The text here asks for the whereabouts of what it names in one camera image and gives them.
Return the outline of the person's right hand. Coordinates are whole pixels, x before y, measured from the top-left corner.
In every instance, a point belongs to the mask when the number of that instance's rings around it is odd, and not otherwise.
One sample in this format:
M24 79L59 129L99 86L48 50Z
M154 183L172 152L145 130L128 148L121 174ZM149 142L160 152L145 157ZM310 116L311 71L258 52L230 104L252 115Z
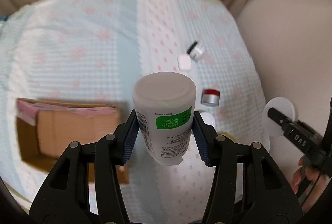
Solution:
M290 185L295 193L297 193L302 186L306 187L300 196L303 194L305 196L302 198L303 201L301 204L303 213L307 213L323 194L330 178L328 175L311 167L307 163L305 156L300 158L298 166L299 168L295 171Z

